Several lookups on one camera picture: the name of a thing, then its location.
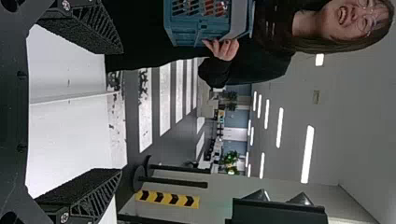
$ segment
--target black bollard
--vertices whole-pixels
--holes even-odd
[[[146,176],[146,169],[143,166],[138,166],[134,171],[133,176],[133,188],[134,192],[138,192],[142,189],[143,184],[145,182],[148,183],[157,183],[157,184],[166,184],[166,185],[176,185],[176,186],[184,186],[184,187],[192,187],[192,188],[200,188],[207,189],[207,182],[197,182],[197,181],[187,181],[187,180],[176,180],[176,179],[165,179],[165,178],[154,178]]]
[[[147,177],[152,177],[154,175],[155,170],[175,171],[175,172],[193,173],[193,174],[200,174],[200,175],[210,175],[211,174],[210,170],[153,164],[151,162],[151,156],[146,157],[144,167],[146,169]]]

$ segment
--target yellow and black hazard stripe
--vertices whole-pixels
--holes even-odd
[[[150,190],[140,190],[135,195],[139,202],[159,203],[185,208],[199,209],[200,198],[195,196],[186,196],[181,194],[162,193]]]

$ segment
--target black pole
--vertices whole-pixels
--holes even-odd
[[[141,223],[144,223],[144,224],[187,224],[187,223],[181,223],[181,222],[152,219],[152,218],[147,218],[147,217],[134,217],[134,216],[124,215],[124,214],[118,214],[117,220],[131,222],[131,224],[141,224]]]
[[[164,165],[154,165],[153,164],[153,165],[150,165],[149,168],[154,169],[154,170],[165,170],[165,171],[176,171],[176,172],[184,172],[184,173],[210,175],[210,170],[189,168],[189,167],[164,166]]]
[[[145,176],[139,176],[138,180],[141,182],[149,182],[149,183],[156,183],[156,184],[178,185],[178,186],[185,186],[185,187],[207,189],[207,182],[163,179],[163,178],[154,178],[154,177],[145,177]]]

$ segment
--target blue plastic crate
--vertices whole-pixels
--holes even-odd
[[[163,0],[164,28],[175,47],[235,39],[253,32],[254,0]]]

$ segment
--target fluorescent light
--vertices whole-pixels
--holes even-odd
[[[247,157],[245,158],[245,166],[248,168],[248,152],[247,152]]]
[[[260,163],[260,179],[264,177],[264,163],[265,163],[265,153],[262,153],[262,162]]]
[[[276,135],[276,147],[280,148],[280,141],[282,139],[282,126],[283,126],[283,113],[284,109],[279,108],[279,119],[277,121],[277,135]]]
[[[256,98],[257,98],[257,92],[254,91],[254,96],[253,96],[253,111],[256,111]]]
[[[251,174],[251,164],[249,164],[247,168],[247,177],[250,177],[250,174]]]
[[[259,95],[259,111],[257,113],[257,118],[259,119],[262,116],[262,95]]]
[[[315,66],[320,67],[324,64],[324,54],[317,54],[317,59],[315,61]]]
[[[269,196],[268,193],[267,193],[267,190],[265,190],[264,193],[265,193],[265,196],[267,197],[268,201],[271,202],[271,199],[270,199],[270,196]]]
[[[253,147],[254,141],[254,127],[251,127],[251,135],[250,135],[250,146]]]
[[[314,137],[315,129],[312,126],[308,126],[308,129],[306,131],[303,170],[301,174],[301,183],[303,184],[307,184],[309,179],[309,169],[311,167],[312,146],[314,145]]]
[[[268,129],[268,117],[270,115],[270,100],[267,100],[266,106],[265,106],[265,122],[264,122],[264,128],[265,130]]]
[[[251,119],[248,121],[248,125],[247,125],[247,136],[250,136],[250,128],[251,128]]]

